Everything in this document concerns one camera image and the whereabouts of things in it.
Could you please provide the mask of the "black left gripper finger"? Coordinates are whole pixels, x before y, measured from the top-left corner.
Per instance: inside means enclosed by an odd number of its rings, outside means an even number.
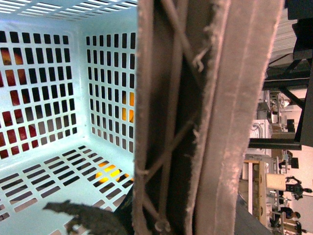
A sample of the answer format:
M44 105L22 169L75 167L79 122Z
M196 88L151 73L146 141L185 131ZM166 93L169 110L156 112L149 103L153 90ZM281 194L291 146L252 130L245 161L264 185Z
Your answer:
M77 234L74 226L84 227L89 235L132 235L133 228L129 220L113 211L104 210L86 204L72 203L70 200L63 202L48 202L43 210L57 214L66 214L72 217L67 227L67 234Z

